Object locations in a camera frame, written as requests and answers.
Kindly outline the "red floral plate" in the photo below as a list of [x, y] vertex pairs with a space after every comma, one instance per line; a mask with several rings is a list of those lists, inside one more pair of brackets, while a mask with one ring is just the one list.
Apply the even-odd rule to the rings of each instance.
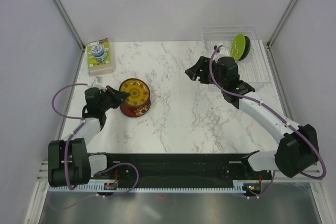
[[149, 111], [150, 106], [151, 100], [148, 99], [144, 104], [137, 106], [127, 105], [126, 103], [122, 104], [120, 105], [120, 110], [125, 116], [130, 118], [138, 118], [145, 115]]

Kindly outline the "yellow patterned plate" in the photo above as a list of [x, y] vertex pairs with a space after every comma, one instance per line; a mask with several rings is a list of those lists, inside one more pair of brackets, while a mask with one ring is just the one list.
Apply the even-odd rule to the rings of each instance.
[[125, 101], [125, 104], [128, 106], [144, 105], [150, 98], [148, 85], [137, 78], [130, 78], [123, 81], [119, 86], [119, 91], [130, 94]]

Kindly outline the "lime green plate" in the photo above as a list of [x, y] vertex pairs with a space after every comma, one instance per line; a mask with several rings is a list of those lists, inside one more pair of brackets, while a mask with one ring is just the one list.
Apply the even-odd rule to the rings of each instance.
[[231, 49], [230, 49], [230, 56], [235, 60], [239, 61], [240, 57], [242, 56], [245, 48], [245, 35], [238, 34], [234, 40], [232, 41]]

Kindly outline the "dark green plate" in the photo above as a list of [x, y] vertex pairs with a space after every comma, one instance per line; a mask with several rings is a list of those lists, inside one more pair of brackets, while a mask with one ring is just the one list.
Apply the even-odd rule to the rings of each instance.
[[242, 56], [240, 57], [239, 61], [244, 60], [248, 56], [249, 51], [250, 51], [250, 38], [248, 36], [244, 36], [244, 38], [245, 38], [245, 48], [244, 48], [244, 52]]

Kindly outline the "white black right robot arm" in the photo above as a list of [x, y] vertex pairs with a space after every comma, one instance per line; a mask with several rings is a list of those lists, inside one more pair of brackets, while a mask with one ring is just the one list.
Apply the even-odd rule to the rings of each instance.
[[314, 127], [302, 126], [263, 103], [255, 89], [240, 79], [238, 65], [231, 57], [217, 61], [201, 56], [197, 63], [186, 69], [192, 81], [219, 85], [224, 99], [258, 122], [277, 142], [275, 151], [255, 151], [245, 156], [241, 174], [254, 178], [262, 170], [278, 170], [293, 178], [318, 162], [317, 133]]

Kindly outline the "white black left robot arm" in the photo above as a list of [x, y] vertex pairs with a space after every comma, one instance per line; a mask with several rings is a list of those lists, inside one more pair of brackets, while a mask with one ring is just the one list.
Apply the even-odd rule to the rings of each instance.
[[80, 123], [64, 140], [48, 145], [48, 182], [51, 187], [74, 190], [87, 184], [91, 178], [91, 165], [87, 145], [104, 128], [109, 109], [117, 109], [130, 97], [127, 92], [110, 86], [95, 86], [85, 90], [85, 106]]

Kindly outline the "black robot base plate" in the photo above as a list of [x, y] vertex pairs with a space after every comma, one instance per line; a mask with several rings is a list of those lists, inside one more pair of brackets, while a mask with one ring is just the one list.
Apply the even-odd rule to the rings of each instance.
[[117, 179], [132, 187], [145, 185], [218, 186], [233, 180], [269, 180], [271, 173], [255, 172], [243, 162], [244, 154], [117, 154], [105, 153], [107, 172], [95, 179]]

